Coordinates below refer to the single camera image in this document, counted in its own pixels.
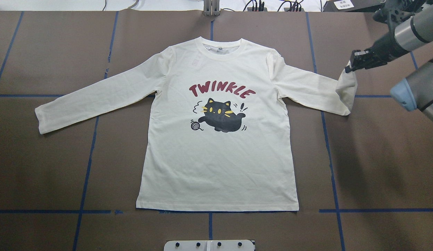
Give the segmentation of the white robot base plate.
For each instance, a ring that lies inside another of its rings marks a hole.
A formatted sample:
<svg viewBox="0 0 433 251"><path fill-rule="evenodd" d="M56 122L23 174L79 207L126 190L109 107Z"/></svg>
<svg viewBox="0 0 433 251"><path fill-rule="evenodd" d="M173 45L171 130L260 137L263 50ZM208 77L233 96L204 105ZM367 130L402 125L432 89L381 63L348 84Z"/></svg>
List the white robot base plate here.
<svg viewBox="0 0 433 251"><path fill-rule="evenodd" d="M254 240L177 240L167 241L164 251L255 251Z"/></svg>

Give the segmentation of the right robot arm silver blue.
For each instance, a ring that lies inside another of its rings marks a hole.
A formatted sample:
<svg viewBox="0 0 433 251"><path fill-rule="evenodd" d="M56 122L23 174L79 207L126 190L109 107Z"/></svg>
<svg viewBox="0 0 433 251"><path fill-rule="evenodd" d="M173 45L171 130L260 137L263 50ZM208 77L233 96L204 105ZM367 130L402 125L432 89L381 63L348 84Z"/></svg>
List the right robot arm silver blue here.
<svg viewBox="0 0 433 251"><path fill-rule="evenodd" d="M433 41L433 0L382 0L373 19L389 31L364 51L352 51L346 73L386 65ZM390 95L433 122L433 58L395 84Z"/></svg>

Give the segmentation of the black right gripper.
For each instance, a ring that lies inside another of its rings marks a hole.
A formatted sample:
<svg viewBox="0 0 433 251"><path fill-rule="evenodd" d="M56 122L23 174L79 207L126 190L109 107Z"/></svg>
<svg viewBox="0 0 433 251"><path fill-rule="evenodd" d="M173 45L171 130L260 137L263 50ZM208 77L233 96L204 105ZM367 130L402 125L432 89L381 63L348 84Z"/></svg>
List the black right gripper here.
<svg viewBox="0 0 433 251"><path fill-rule="evenodd" d="M397 43L394 33L386 33L370 48L366 48L364 51L353 50L344 71L348 74L355 70L380 67L407 53L409 51Z"/></svg>

